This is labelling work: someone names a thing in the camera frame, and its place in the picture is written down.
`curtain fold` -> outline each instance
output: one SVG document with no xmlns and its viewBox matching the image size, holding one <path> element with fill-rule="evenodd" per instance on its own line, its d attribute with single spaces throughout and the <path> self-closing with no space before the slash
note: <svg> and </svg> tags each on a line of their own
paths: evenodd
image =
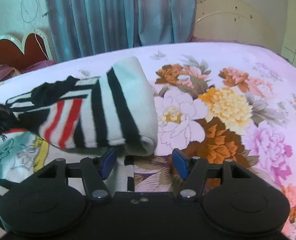
<svg viewBox="0 0 296 240">
<path fill-rule="evenodd" d="M 59 62 L 107 51 L 186 42 L 196 0 L 46 0 Z"/>
</svg>

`silver rivet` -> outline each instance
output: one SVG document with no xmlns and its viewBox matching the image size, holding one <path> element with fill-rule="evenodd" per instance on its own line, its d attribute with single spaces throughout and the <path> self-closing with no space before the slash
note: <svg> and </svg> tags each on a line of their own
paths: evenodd
<svg viewBox="0 0 296 240">
<path fill-rule="evenodd" d="M 103 189 L 96 189 L 92 192 L 92 196 L 96 200 L 102 200 L 108 196 L 108 192 Z"/>
<path fill-rule="evenodd" d="M 181 192 L 180 192 L 180 195 L 183 197 L 183 198 L 192 198 L 196 195 L 196 192 L 192 189 L 183 189 Z"/>
<path fill-rule="evenodd" d="M 136 200 L 136 199 L 132 199 L 132 200 L 130 200 L 130 202 L 133 204 L 139 204 L 139 200 Z"/>
</svg>

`electrical cord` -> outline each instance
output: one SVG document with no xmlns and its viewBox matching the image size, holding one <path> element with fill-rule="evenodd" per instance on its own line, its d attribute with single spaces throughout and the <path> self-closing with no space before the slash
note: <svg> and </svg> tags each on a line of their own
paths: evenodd
<svg viewBox="0 0 296 240">
<path fill-rule="evenodd" d="M 24 4 L 24 2 L 23 2 L 23 0 L 21 0 L 21 6 L 20 6 L 21 18 L 22 18 L 22 20 L 23 20 L 25 23 L 31 24 L 32 29 L 33 29 L 33 31 L 34 31 L 34 33 L 35 33 L 35 39 L 36 39 L 36 41 L 38 42 L 38 45 L 39 45 L 39 47 L 40 47 L 42 53 L 46 56 L 47 60 L 49 60 L 47 54 L 43 51 L 43 49 L 42 49 L 42 47 L 41 47 L 41 44 L 39 43 L 39 41 L 38 41 L 38 39 L 37 39 L 37 35 L 36 35 L 36 31 L 35 31 L 35 27 L 34 27 L 34 25 L 33 25 L 33 21 L 37 18 L 38 11 L 39 11 L 38 0 L 35 0 L 35 3 L 37 4 L 37 11 L 35 12 L 35 16 L 33 17 L 33 19 L 31 19 L 31 16 L 30 16 L 30 14 L 28 13 L 28 11 L 27 11 L 27 9 L 26 9 L 26 6 L 25 6 L 25 4 Z M 25 12 L 28 14 L 30 21 L 26 21 L 26 20 L 24 19 L 24 17 L 23 17 L 22 7 L 24 8 Z"/>
</svg>

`blue curtain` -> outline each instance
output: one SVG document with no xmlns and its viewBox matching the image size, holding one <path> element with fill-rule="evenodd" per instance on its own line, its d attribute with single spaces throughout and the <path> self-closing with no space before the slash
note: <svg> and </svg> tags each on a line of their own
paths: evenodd
<svg viewBox="0 0 296 240">
<path fill-rule="evenodd" d="M 186 42 L 196 0 L 46 0 L 59 62 L 107 51 Z"/>
</svg>

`heart-shaped headboard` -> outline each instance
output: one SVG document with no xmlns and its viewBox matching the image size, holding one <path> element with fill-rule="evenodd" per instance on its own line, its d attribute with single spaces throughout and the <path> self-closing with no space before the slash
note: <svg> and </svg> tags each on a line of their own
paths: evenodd
<svg viewBox="0 0 296 240">
<path fill-rule="evenodd" d="M 21 71 L 46 60 L 52 60 L 47 35 L 41 30 L 32 30 L 24 36 L 22 42 L 12 35 L 0 36 L 0 64 L 6 64 Z"/>
</svg>

